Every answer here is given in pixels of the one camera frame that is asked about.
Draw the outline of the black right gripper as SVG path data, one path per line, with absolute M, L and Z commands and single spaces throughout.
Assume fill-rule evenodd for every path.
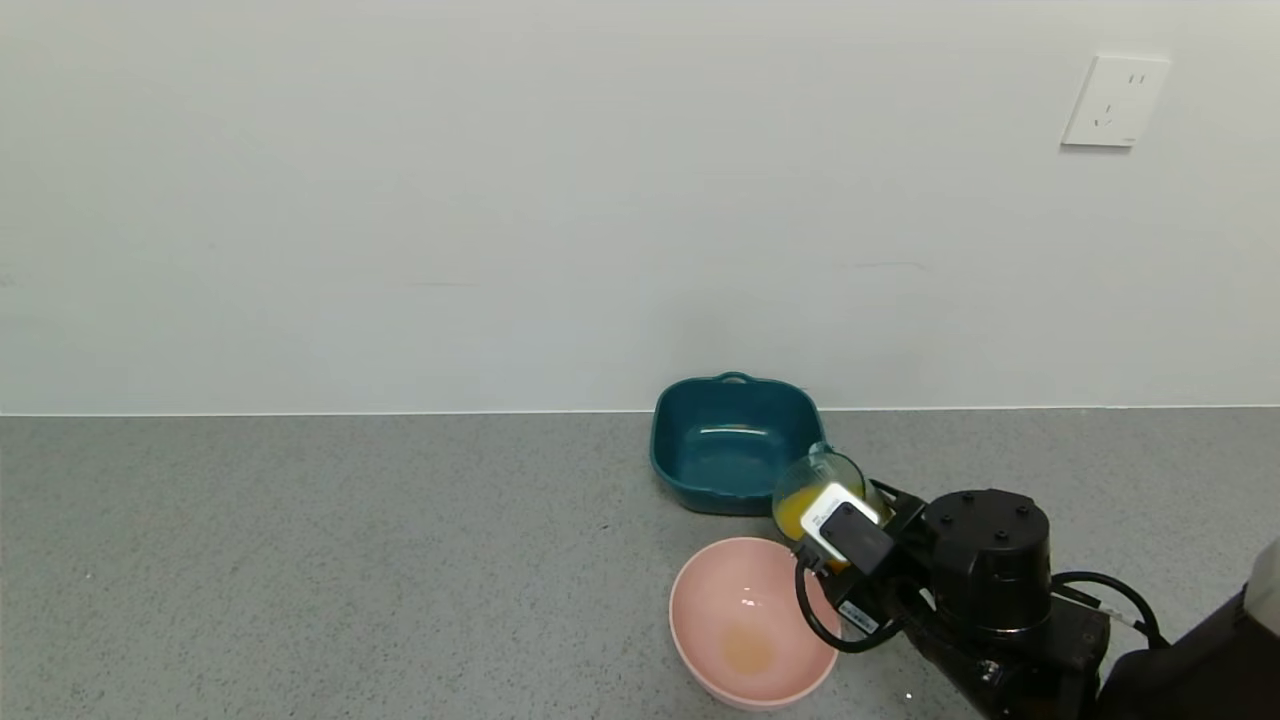
M 820 560 L 818 578 L 826 600 L 864 635 L 891 620 L 911 616 L 908 592 L 918 588 L 919 562 L 910 553 L 891 553 L 870 573 L 829 556 L 822 555 Z

